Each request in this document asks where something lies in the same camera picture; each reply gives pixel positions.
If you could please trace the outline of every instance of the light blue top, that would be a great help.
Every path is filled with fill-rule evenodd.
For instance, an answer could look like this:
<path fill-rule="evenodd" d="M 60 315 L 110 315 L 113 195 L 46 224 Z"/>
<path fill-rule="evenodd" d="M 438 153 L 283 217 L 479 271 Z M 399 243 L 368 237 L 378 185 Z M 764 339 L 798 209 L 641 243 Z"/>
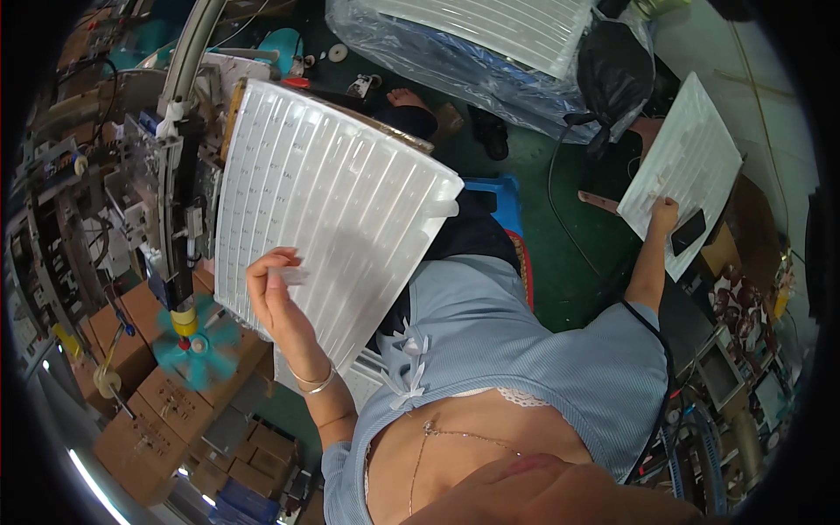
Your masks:
<path fill-rule="evenodd" d="M 377 334 L 389 384 L 365 404 L 352 443 L 324 452 L 327 523 L 371 523 L 365 452 L 387 424 L 476 388 L 516 388 L 545 400 L 597 464 L 619 482 L 627 477 L 653 430 L 668 380 L 662 345 L 622 304 L 586 328 L 551 333 L 528 308 L 516 271 L 484 255 L 423 262 L 409 287 L 412 318 L 404 337 Z M 633 307 L 659 327 L 650 308 Z"/>

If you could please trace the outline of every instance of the green floor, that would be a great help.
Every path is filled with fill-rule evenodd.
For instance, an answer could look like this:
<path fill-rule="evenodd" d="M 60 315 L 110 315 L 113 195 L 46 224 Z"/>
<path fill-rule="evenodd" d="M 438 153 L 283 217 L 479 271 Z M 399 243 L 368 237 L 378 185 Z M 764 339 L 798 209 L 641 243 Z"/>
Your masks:
<path fill-rule="evenodd" d="M 254 39 L 262 38 L 270 30 L 293 27 L 302 35 L 304 53 L 318 56 L 339 42 L 323 22 L 323 5 L 319 4 L 298 3 L 291 18 L 258 18 L 252 24 L 251 32 L 244 31 L 231 45 L 251 45 Z M 319 62 L 310 77 L 314 88 L 344 92 L 360 73 L 376 73 L 383 79 L 383 86 L 368 97 L 371 109 L 387 104 L 385 94 L 397 87 L 412 89 L 432 110 L 446 102 L 455 105 L 464 117 L 465 126 L 442 143 L 433 156 L 460 175 L 493 177 L 501 172 L 516 175 L 520 183 L 524 238 L 533 266 L 535 313 L 545 327 L 555 332 L 582 327 L 608 304 L 612 299 L 609 291 L 629 278 L 641 243 L 619 217 L 578 200 L 577 191 L 585 175 L 629 177 L 628 162 L 641 151 L 638 135 L 625 134 L 597 167 L 586 159 L 585 146 L 568 144 L 557 150 L 554 162 L 554 202 L 581 248 L 607 276 L 607 284 L 602 284 L 581 258 L 549 206 L 547 181 L 549 164 L 557 149 L 555 140 L 508 124 L 510 155 L 496 162 L 490 160 L 481 144 L 472 139 L 463 102 L 399 77 L 353 51 L 338 64 L 328 60 Z M 635 170 L 638 162 L 632 162 L 631 167 Z M 278 388 L 260 415 L 301 440 L 307 466 L 317 463 L 320 454 L 317 429 L 298 395 Z"/>

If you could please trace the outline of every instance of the clear plastic wrap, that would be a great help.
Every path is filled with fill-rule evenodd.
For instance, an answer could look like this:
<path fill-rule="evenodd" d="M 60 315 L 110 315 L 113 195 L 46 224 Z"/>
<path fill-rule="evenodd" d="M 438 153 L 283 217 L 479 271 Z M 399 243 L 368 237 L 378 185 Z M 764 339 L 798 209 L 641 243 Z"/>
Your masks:
<path fill-rule="evenodd" d="M 595 9 L 592 13 L 603 18 Z M 618 20 L 630 27 L 652 60 L 653 44 L 644 21 L 631 8 Z M 368 60 L 554 139 L 564 129 L 566 114 L 586 111 L 575 79 L 577 52 L 565 75 L 555 78 L 444 31 L 380 14 L 365 0 L 327 0 L 326 21 Z M 612 142 L 640 111 L 641 106 L 613 126 Z M 564 142 L 589 144 L 599 129 L 596 122 L 575 126 Z"/>

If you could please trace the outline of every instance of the clear plastic tray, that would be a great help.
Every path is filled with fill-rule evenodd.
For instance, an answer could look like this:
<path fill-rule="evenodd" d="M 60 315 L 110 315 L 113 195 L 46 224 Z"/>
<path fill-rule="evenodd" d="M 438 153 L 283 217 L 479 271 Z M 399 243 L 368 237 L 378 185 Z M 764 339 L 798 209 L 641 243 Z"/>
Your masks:
<path fill-rule="evenodd" d="M 593 0 L 362 0 L 379 13 L 427 25 L 564 79 Z"/>
<path fill-rule="evenodd" d="M 245 270 L 294 246 L 309 276 L 289 289 L 339 373 L 349 370 L 440 230 L 458 175 L 306 94 L 249 81 L 224 170 L 216 301 L 264 337 Z"/>
<path fill-rule="evenodd" d="M 617 209 L 642 239 L 648 234 L 656 197 L 679 203 L 677 228 L 696 210 L 703 210 L 706 231 L 700 238 L 679 256 L 674 256 L 670 243 L 665 248 L 665 269 L 674 281 L 700 253 L 726 206 L 741 164 L 726 124 L 692 71 Z"/>

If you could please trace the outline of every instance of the woman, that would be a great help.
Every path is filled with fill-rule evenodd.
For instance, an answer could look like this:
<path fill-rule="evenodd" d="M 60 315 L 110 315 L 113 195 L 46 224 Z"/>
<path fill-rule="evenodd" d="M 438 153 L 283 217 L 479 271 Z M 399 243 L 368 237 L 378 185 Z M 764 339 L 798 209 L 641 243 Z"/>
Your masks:
<path fill-rule="evenodd" d="M 659 341 L 622 304 L 584 329 L 550 333 L 528 308 L 504 231 L 468 194 L 459 204 L 375 336 L 390 380 L 358 415 L 312 325 L 270 271 L 300 264 L 296 251 L 274 249 L 248 269 L 254 311 L 309 392 L 329 523 L 508 522 L 556 493 L 555 481 L 574 484 L 581 469 L 599 483 L 624 480 L 654 426 L 667 386 Z M 654 326 L 677 209 L 670 199 L 654 205 L 625 294 Z M 481 491 L 511 470 L 540 481 L 514 478 L 512 487 L 536 487 L 527 494 Z M 424 507 L 426 517 L 413 516 Z M 691 512 L 680 505 L 676 514 Z"/>

